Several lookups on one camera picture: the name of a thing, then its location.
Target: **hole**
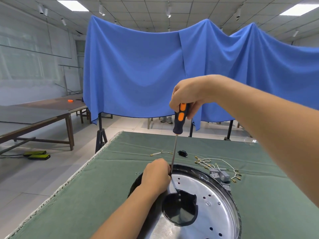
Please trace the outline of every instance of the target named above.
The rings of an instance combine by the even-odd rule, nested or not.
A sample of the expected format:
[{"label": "hole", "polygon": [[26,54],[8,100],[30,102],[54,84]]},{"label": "hole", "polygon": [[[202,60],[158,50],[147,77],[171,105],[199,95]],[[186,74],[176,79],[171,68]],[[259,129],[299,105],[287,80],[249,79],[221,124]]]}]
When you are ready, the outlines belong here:
[{"label": "hole", "polygon": [[176,189],[176,191],[177,193],[168,194],[164,198],[163,215],[176,226],[189,226],[193,224],[198,215],[197,197],[183,190]]}]

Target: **shoe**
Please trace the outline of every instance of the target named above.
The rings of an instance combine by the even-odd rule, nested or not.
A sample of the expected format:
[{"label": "shoe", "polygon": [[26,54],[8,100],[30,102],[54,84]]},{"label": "shoe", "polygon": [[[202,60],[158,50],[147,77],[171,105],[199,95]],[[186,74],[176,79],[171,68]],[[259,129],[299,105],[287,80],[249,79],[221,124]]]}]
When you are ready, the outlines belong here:
[{"label": "shoe", "polygon": [[168,122],[168,124],[173,124],[172,117],[168,117],[167,122]]},{"label": "shoe", "polygon": [[162,117],[161,122],[164,123],[167,121],[167,117]]}]

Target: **green tablecloth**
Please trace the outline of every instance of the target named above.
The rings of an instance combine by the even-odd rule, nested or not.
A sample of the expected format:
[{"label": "green tablecloth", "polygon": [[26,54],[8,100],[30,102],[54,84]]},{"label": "green tablecloth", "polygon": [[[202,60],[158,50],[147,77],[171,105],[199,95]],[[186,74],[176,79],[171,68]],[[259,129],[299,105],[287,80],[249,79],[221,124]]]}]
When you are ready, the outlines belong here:
[{"label": "green tablecloth", "polygon": [[[121,133],[12,238],[90,238],[125,201],[147,163],[160,157],[171,160],[170,154],[149,155],[172,151],[174,139],[166,135]],[[196,155],[223,158],[240,170],[242,180],[232,182],[231,189],[241,214],[243,239],[319,238],[319,209],[258,144],[179,137],[178,150],[187,151],[188,158],[177,155],[176,163],[205,171],[194,164]]]}]

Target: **ceiling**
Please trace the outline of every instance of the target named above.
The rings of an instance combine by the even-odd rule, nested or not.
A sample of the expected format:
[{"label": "ceiling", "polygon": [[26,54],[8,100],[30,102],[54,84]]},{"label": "ceiling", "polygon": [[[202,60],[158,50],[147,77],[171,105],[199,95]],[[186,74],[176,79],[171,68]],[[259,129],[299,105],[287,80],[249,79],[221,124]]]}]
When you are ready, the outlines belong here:
[{"label": "ceiling", "polygon": [[[72,12],[57,0],[0,0],[58,27],[86,34],[91,15],[110,22],[117,20],[123,27],[146,31],[177,31],[209,18],[226,34],[232,34],[250,23],[278,40],[291,42],[319,33],[319,8],[300,17],[279,16],[297,3],[319,3],[319,0],[170,0],[171,17],[166,15],[167,0],[78,0],[90,12]],[[105,16],[99,13],[99,3],[105,8]],[[241,17],[236,21],[234,13],[242,4]],[[38,3],[49,9],[48,17],[38,12]],[[292,37],[296,30],[299,33]]]}]

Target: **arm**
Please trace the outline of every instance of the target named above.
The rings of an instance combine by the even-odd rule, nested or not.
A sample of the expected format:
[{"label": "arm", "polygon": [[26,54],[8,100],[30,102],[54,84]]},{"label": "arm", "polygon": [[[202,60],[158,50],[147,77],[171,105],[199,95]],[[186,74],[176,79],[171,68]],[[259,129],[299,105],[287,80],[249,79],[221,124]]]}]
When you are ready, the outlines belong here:
[{"label": "arm", "polygon": [[162,158],[149,163],[143,172],[141,185],[101,225],[91,239],[137,238],[152,204],[170,183],[169,171],[169,165]]},{"label": "arm", "polygon": [[193,103],[191,119],[208,102],[217,102],[235,117],[319,207],[319,190],[314,189],[318,187],[319,111],[219,75],[182,80],[174,88],[170,106],[177,110],[180,103]]}]

